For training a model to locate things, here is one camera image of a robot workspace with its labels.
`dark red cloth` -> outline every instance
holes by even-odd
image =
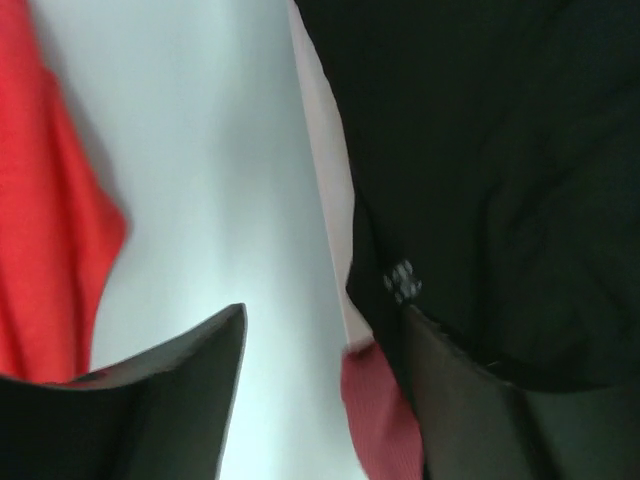
[[[89,367],[124,221],[88,166],[24,0],[0,0],[0,373],[64,382]]]
[[[344,356],[341,383],[353,445],[369,479],[421,480],[420,428],[377,343]]]

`clothing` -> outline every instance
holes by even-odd
[[[342,400],[353,445],[370,480],[420,480],[422,441],[409,402],[375,343],[342,362]]]
[[[407,396],[403,260],[411,302],[523,382],[637,376],[640,4],[296,3],[349,150],[348,292]]]
[[[0,373],[66,382],[89,368],[122,216],[82,152],[24,0],[0,0]]]

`pink fabric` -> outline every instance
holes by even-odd
[[[347,352],[341,383],[353,445],[369,479],[421,480],[418,422],[377,343]]]

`red cloth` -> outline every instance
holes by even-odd
[[[347,353],[342,400],[351,438],[370,480],[422,480],[422,439],[377,343]]]
[[[0,0],[0,373],[85,373],[125,233],[87,164],[25,0]]]

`white surface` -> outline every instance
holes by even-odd
[[[331,87],[293,0],[289,17],[311,150],[340,292],[340,306],[350,344],[372,337],[371,330],[349,301],[344,285],[353,251],[353,184],[342,120]]]
[[[286,2],[32,4],[94,167],[131,225],[94,366],[246,302],[221,480],[363,479],[339,398],[345,336]]]

